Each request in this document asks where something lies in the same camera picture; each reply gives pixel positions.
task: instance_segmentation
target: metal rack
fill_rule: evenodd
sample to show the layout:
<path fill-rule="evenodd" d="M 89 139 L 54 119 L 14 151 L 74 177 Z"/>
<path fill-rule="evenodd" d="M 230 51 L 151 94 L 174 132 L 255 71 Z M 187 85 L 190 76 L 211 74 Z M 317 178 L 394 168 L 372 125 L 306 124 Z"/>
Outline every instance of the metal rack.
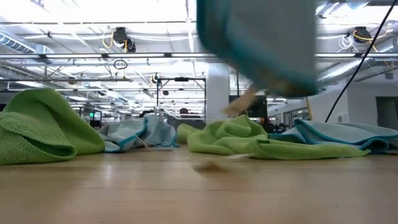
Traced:
<path fill-rule="evenodd" d="M 81 116 L 81 113 L 83 112 L 82 109 L 84 109 L 84 108 L 79 107 L 79 116 Z M 99 111 L 99 110 L 85 110 L 84 112 L 93 113 L 92 118 L 90 116 L 90 126 L 91 127 L 93 127 L 93 128 L 94 127 L 102 128 L 102 111 Z M 96 125 L 96 123 L 95 123 L 95 114 L 96 113 L 99 113 L 99 124 L 98 125 Z"/>
<path fill-rule="evenodd" d="M 165 83 L 160 86 L 160 83 L 162 80 L 165 80 Z M 175 81 L 175 82 L 189 82 L 189 81 L 194 81 L 200 88 L 198 91 L 203 90 L 205 92 L 205 97 L 204 97 L 204 116 L 206 120 L 206 78 L 188 78 L 188 77 L 178 77 L 178 78 L 158 78 L 156 81 L 156 106 L 159 106 L 159 91 L 168 84 L 169 81 Z M 203 81 L 204 85 L 203 87 L 198 83 L 198 81 Z M 192 89 L 184 89 L 184 88 L 179 88 L 178 91 L 192 91 Z"/>

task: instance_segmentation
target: white pillar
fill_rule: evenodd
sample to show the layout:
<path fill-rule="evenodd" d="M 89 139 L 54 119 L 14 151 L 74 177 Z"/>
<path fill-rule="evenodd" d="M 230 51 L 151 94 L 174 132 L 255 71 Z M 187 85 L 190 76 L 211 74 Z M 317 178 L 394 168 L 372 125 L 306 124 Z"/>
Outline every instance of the white pillar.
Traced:
<path fill-rule="evenodd" d="M 222 63 L 209 64 L 206 78 L 206 123 L 226 120 L 221 114 L 229 104 L 229 67 Z"/>

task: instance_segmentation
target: cloth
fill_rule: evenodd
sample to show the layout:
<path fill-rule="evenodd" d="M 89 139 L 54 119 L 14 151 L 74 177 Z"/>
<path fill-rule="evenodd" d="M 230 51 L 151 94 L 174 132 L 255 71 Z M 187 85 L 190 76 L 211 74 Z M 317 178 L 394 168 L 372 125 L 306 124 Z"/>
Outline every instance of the cloth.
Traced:
<path fill-rule="evenodd" d="M 204 48 L 258 88 L 278 96 L 313 95 L 315 5 L 315 0 L 197 0 L 198 35 Z"/>
<path fill-rule="evenodd" d="M 350 145 L 375 154 L 395 151 L 398 131 L 356 123 L 320 123 L 296 119 L 294 128 L 282 134 L 270 134 L 271 139 L 303 144 Z"/>
<path fill-rule="evenodd" d="M 149 146 L 175 145 L 175 129 L 153 114 L 107 124 L 98 133 L 105 141 L 105 152 L 126 152 L 143 146 L 143 141 Z"/>
<path fill-rule="evenodd" d="M 365 156 L 369 153 L 347 145 L 308 145 L 270 139 L 263 128 L 246 115 L 230 121 L 216 121 L 204 130 L 180 125 L 177 139 L 184 142 L 185 137 L 191 152 L 252 154 L 256 159 L 323 159 Z"/>
<path fill-rule="evenodd" d="M 0 164 L 67 161 L 101 152 L 104 141 L 50 88 L 15 95 L 0 113 Z"/>

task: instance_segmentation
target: floor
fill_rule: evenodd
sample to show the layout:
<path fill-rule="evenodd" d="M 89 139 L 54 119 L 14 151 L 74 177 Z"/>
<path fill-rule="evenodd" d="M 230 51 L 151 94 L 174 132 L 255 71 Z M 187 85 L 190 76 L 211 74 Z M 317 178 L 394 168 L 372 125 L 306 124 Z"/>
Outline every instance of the floor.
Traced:
<path fill-rule="evenodd" d="M 1 223 L 397 223 L 398 157 L 220 162 L 141 151 L 0 167 Z"/>

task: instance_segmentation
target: metal frame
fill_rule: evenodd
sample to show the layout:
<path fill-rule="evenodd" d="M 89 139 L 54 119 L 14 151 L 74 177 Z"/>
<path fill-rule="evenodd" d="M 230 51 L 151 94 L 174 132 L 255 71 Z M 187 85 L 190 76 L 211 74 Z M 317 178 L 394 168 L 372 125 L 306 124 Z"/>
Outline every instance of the metal frame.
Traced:
<path fill-rule="evenodd" d="M 79 107 L 79 116 L 81 117 L 81 109 L 82 107 Z M 99 113 L 99 128 L 102 128 L 102 111 L 100 110 L 89 110 L 90 112 L 93 112 L 93 119 L 90 118 L 90 121 L 94 121 L 95 120 L 95 113 Z"/>
<path fill-rule="evenodd" d="M 317 53 L 317 59 L 352 60 L 362 58 L 364 53 Z M 203 53 L 116 53 L 116 54 L 0 54 L 0 59 L 78 59 L 78 58 L 217 58 Z M 368 58 L 398 58 L 398 53 L 370 53 Z"/>
<path fill-rule="evenodd" d="M 160 81 L 165 80 L 166 82 L 160 87 Z M 205 98 L 204 98 L 204 109 L 205 109 L 205 120 L 206 120 L 206 102 L 207 102 L 207 95 L 206 95 L 206 78 L 188 78 L 188 77 L 177 77 L 177 78 L 158 78 L 156 80 L 156 106 L 159 106 L 159 91 L 162 90 L 162 88 L 168 84 L 169 81 L 175 81 L 175 82 L 188 82 L 188 81 L 203 81 L 204 82 L 204 87 L 199 88 L 197 91 L 204 91 L 205 92 Z M 184 88 L 179 88 L 177 91 L 184 91 L 184 90 L 190 90 L 190 89 L 184 89 Z"/>

